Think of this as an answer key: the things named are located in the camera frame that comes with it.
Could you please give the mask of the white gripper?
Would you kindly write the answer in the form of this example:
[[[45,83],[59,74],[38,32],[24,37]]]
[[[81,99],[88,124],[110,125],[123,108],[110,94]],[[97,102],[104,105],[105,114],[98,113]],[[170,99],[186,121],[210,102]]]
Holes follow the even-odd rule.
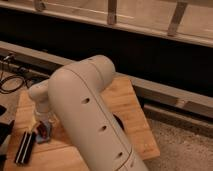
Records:
[[[51,106],[48,101],[36,101],[34,109],[35,118],[41,122],[47,123],[47,132],[48,135],[52,134],[54,121],[54,112],[51,109]],[[39,122],[36,122],[32,128],[32,132],[37,132],[37,127],[40,125]]]

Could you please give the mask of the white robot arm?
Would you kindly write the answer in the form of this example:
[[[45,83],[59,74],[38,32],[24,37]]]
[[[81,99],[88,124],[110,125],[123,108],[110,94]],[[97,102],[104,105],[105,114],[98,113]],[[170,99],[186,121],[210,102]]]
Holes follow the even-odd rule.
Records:
[[[34,114],[57,116],[90,171],[148,171],[101,97],[114,75],[103,55],[65,65],[29,88]]]

